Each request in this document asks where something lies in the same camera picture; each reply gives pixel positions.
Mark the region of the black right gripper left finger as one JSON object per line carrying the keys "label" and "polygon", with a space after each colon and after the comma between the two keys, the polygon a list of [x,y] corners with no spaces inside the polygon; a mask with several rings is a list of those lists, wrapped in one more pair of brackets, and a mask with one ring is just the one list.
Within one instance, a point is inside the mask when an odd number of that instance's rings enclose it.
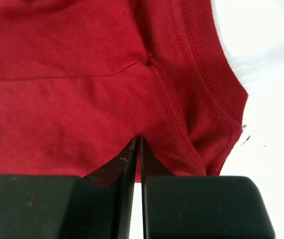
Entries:
{"label": "black right gripper left finger", "polygon": [[85,177],[0,174],[0,239],[129,237],[137,139]]}

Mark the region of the red t shirt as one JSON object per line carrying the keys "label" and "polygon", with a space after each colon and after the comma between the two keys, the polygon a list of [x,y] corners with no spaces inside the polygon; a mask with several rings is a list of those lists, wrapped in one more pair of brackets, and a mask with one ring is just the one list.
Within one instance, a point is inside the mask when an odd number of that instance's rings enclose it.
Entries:
{"label": "red t shirt", "polygon": [[247,97],[208,0],[0,0],[0,173],[85,176],[143,136],[218,175]]}

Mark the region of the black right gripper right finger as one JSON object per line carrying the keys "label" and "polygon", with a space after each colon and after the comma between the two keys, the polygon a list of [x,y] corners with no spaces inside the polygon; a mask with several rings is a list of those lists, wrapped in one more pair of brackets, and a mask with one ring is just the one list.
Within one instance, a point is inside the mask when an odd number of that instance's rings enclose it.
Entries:
{"label": "black right gripper right finger", "polygon": [[257,185],[244,176],[176,176],[140,142],[146,239],[273,239]]}

